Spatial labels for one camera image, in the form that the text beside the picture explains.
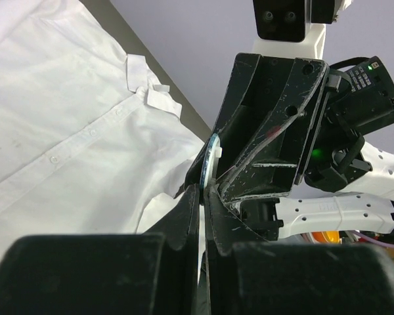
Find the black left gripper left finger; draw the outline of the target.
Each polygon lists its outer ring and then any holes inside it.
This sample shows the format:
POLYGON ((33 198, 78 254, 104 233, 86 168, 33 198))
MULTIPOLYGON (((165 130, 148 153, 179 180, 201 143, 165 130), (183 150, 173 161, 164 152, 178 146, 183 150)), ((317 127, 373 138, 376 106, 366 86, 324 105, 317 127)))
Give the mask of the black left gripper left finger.
POLYGON ((0 314, 193 314, 199 199, 143 234, 26 236, 0 262, 0 314))

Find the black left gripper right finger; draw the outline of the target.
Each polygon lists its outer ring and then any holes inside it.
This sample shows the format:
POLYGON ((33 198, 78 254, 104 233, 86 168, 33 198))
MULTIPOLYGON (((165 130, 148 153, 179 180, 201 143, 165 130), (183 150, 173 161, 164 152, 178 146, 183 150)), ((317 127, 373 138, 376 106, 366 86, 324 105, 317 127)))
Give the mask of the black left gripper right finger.
POLYGON ((208 314, 394 314, 394 262, 379 247, 267 242, 204 195, 208 314))

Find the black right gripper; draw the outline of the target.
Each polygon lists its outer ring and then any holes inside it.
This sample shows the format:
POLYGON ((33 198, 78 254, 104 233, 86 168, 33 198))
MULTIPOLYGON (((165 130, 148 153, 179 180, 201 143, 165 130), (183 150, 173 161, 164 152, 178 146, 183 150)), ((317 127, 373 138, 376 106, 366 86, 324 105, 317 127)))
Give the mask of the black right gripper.
POLYGON ((322 60, 236 56, 212 130, 223 149, 215 185, 225 205, 284 197, 301 182, 327 75, 322 60))

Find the blue round brooch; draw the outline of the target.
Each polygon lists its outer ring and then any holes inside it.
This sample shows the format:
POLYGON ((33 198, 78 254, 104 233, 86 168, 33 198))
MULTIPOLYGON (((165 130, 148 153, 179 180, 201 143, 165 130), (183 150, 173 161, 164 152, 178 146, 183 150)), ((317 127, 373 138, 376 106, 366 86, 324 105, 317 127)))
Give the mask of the blue round brooch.
POLYGON ((219 160, 223 155, 221 139, 217 133, 213 133, 209 139, 208 146, 204 153, 202 171, 200 175, 200 197, 204 197, 204 192, 215 184, 219 160))

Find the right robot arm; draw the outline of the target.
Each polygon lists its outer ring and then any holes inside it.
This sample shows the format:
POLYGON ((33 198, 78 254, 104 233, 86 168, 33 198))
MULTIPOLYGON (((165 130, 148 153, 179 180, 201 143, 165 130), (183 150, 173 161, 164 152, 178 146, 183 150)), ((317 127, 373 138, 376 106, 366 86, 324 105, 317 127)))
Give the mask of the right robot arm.
POLYGON ((365 135, 394 123, 377 57, 329 65, 325 27, 343 1, 254 1, 259 44, 236 56, 211 138, 186 185, 266 240, 394 235, 394 154, 365 135))

